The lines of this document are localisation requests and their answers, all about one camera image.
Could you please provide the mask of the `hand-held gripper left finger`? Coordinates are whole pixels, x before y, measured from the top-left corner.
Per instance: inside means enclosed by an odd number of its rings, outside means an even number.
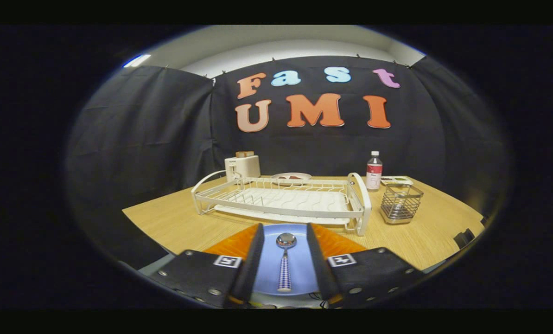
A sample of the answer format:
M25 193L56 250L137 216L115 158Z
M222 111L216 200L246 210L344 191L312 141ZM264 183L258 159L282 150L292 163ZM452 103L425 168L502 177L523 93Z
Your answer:
M255 224L204 251L184 250L150 278L177 295L213 308L247 308L264 246Z

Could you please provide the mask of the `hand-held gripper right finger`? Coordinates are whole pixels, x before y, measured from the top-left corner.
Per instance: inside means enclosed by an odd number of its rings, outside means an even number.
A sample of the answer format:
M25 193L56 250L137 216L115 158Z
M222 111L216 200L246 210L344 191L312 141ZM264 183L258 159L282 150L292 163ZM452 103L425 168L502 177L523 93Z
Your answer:
M307 225L318 291L330 308L367 308L423 281L423 271L386 247L366 249L323 226Z

